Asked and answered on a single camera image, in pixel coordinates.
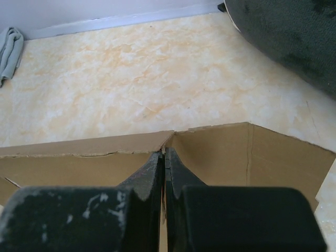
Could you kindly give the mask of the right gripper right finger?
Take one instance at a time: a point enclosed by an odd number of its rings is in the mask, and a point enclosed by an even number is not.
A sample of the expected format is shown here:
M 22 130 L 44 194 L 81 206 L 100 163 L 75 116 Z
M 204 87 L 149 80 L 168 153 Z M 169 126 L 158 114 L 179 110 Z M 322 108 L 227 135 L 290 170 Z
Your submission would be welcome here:
M 209 186 L 165 154 L 168 251 L 326 251 L 304 195 L 289 187 Z

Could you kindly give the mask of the brown cardboard box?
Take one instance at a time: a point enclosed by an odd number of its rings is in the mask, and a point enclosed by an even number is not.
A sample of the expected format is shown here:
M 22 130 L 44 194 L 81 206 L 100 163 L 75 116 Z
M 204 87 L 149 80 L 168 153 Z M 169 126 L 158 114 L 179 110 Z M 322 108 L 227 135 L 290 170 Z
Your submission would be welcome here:
M 335 153 L 251 124 L 235 123 L 1 149 L 1 205 L 28 186 L 117 186 L 155 152 L 163 154 L 160 246 L 167 249 L 165 154 L 209 186 L 289 187 L 312 211 Z

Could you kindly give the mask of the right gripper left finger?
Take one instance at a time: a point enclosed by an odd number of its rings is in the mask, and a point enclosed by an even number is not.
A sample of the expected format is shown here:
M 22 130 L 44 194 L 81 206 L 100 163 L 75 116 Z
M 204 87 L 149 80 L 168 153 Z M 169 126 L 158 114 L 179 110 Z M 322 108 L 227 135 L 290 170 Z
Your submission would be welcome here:
M 1 251 L 158 251 L 163 154 L 117 186 L 28 186 L 1 214 Z

